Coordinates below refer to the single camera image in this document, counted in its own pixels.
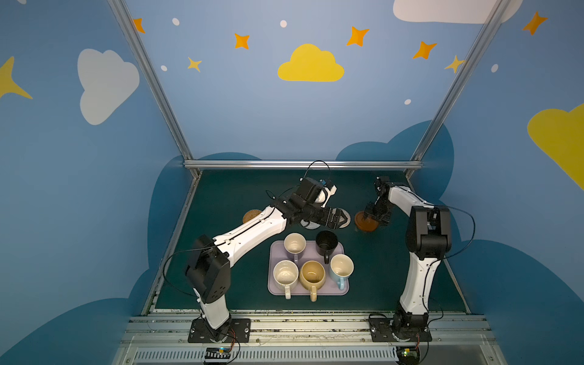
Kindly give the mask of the grey woven coaster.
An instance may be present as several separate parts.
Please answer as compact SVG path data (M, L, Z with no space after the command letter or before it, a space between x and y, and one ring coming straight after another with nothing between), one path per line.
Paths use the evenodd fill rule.
M305 229L307 229L309 231L313 231L313 230L316 230L316 229L320 228L321 225L318 224L318 223L315 223L315 222L302 220L301 221L301 227L303 227L303 228L305 228Z

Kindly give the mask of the brown wooden coaster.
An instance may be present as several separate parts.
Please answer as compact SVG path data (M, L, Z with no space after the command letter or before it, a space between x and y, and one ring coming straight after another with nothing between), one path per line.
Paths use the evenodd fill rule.
M380 226L378 221L372 219L364 211L359 211L355 215L354 222L359 230L366 233L374 232Z

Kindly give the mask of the black mug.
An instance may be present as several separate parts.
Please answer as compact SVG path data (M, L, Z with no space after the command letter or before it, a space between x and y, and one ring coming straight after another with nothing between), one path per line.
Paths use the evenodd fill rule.
M339 244L339 239L332 231L320 231L316 235L316 252L323 258L326 265Z

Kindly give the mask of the purple mug cream inside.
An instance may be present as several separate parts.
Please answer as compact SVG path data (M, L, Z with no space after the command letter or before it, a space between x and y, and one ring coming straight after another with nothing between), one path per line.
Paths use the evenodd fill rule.
M290 261L298 263L307 247L307 241L302 234L288 234L284 239L284 250Z

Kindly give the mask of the beige woven coaster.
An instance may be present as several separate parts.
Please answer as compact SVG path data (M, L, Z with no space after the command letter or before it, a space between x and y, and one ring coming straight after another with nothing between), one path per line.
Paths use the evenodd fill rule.
M339 215L339 228L346 228L350 225L351 223L351 215L345 210L345 209L340 209L340 215Z

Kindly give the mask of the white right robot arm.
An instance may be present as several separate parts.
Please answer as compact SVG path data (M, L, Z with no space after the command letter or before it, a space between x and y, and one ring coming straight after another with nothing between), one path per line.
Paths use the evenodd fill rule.
M375 180L377 199L365 208L365 216L387 226L392 209L408 216L405 245L409 251L409 268L405 289L393 317L392 331L422 332L429 319L428 300L433 277L452 247L450 209L422 199L411 188L398 185L386 177Z

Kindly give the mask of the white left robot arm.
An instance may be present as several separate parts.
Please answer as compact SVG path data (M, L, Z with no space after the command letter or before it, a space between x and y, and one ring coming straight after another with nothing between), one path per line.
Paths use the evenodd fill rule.
M207 327L225 330L231 324L225 299L231 286L231 268L249 251L280 234L288 225L301 221L340 229L346 228L350 220L350 214L341 208L320 205L285 208L273 204L225 234L197 238L187 260L185 277L197 297Z

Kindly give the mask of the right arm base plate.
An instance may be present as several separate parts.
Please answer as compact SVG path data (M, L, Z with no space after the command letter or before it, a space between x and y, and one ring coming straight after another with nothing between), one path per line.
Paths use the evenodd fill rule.
M392 320L386 317L369 318L369 330L373 342L432 342L429 331L419 328L400 328L392 326Z

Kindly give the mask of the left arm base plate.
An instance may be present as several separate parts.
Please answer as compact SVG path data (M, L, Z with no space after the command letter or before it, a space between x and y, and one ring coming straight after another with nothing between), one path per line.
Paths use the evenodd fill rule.
M223 343L236 339L240 343L248 343L251 333L250 319L229 319L219 329L213 329L206 319L197 318L191 323L188 343Z

